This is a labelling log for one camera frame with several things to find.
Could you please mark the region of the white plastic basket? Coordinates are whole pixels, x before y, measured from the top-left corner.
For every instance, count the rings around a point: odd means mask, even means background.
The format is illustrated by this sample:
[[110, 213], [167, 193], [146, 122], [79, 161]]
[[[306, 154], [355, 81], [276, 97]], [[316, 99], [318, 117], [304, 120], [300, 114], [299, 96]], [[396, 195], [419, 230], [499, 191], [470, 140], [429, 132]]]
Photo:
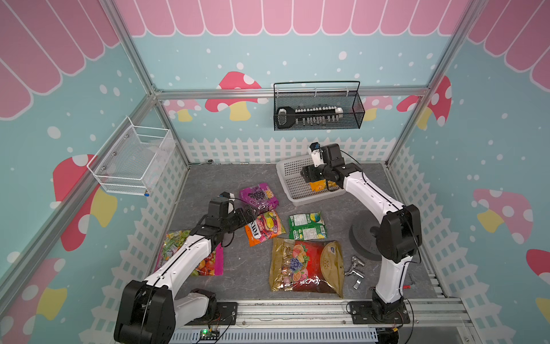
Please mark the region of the white plastic basket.
[[295, 206], [303, 206], [325, 199], [342, 196], [345, 190], [313, 192], [309, 184], [303, 179], [300, 172], [305, 166], [312, 165], [309, 155], [295, 156], [276, 163], [276, 172], [283, 187], [284, 193]]

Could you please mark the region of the yellow orange candy bag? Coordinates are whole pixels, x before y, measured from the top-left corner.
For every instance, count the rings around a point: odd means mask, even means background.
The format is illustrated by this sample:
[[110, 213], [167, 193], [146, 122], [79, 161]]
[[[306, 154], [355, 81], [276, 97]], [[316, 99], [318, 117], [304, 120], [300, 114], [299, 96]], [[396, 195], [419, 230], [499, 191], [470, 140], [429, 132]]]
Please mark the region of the yellow orange candy bag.
[[314, 193], [320, 193], [324, 191], [334, 192], [339, 190], [339, 186], [335, 182], [328, 181], [326, 179], [316, 182], [310, 182], [309, 186]]

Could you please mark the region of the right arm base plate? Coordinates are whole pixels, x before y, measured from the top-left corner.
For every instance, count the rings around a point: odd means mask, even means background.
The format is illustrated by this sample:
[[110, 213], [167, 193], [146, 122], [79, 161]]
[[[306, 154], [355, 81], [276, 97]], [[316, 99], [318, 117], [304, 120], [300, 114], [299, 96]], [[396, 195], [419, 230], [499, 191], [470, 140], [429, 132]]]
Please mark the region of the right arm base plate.
[[409, 312], [403, 301], [389, 305], [379, 301], [351, 301], [346, 305], [346, 311], [352, 317], [355, 325], [408, 325]]

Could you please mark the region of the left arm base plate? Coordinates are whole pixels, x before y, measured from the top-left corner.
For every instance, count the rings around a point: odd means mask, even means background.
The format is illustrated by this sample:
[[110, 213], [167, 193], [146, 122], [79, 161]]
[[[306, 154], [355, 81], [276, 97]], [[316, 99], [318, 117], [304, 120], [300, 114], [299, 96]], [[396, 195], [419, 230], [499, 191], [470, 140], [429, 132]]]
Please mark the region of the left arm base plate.
[[189, 321], [186, 325], [234, 325], [239, 304], [237, 302], [218, 302], [209, 307], [206, 315]]

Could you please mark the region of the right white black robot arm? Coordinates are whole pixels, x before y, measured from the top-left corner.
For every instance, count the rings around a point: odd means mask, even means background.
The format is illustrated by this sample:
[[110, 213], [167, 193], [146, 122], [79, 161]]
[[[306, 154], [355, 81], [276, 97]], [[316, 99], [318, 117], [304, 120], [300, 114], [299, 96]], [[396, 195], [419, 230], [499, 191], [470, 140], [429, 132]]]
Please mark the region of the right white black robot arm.
[[309, 145], [312, 165], [302, 169], [308, 183], [334, 182], [358, 199], [378, 221], [370, 233], [381, 258], [378, 283], [372, 293], [372, 307], [379, 316], [405, 305], [405, 274], [422, 245], [421, 213], [417, 206], [405, 206], [368, 179], [358, 162], [346, 163], [338, 144]]

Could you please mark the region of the orange Fox's candy bag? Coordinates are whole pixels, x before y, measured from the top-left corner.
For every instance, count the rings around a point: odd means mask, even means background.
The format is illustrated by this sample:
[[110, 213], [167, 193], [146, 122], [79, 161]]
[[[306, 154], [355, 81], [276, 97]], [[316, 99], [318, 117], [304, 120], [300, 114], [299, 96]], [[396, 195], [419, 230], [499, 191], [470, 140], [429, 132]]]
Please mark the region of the orange Fox's candy bag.
[[284, 224], [276, 211], [260, 214], [245, 226], [245, 231], [251, 247], [286, 234]]

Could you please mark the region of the purple grape candy bag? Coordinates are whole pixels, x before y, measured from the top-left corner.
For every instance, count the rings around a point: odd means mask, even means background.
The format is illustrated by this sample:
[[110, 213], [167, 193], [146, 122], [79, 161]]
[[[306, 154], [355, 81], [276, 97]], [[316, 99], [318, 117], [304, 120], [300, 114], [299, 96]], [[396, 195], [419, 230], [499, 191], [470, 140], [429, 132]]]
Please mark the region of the purple grape candy bag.
[[240, 190], [239, 198], [257, 210], [258, 214], [274, 211], [279, 200], [267, 183]]

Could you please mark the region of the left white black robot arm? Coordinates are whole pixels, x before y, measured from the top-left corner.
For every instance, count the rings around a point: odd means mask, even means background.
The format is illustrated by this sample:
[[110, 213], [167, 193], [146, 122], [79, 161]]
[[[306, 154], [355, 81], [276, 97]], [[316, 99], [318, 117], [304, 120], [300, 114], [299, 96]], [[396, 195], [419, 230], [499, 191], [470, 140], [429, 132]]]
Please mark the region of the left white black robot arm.
[[253, 222], [257, 211], [236, 206], [231, 193], [210, 200], [183, 246], [158, 270], [142, 281], [125, 286], [113, 337], [118, 343], [168, 343], [175, 330], [193, 322], [217, 322], [216, 295], [194, 289], [183, 298], [176, 295], [199, 264], [221, 246], [226, 234]]

